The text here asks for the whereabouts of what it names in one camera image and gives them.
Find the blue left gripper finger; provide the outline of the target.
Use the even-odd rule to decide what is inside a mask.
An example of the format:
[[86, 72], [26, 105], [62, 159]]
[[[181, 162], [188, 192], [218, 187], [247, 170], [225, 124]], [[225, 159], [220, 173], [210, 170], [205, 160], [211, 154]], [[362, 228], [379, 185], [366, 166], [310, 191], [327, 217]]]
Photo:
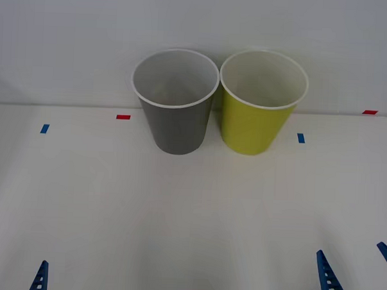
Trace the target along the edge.
[[49, 275], [49, 264], [43, 260], [31, 287], [28, 290], [47, 290], [47, 277]]

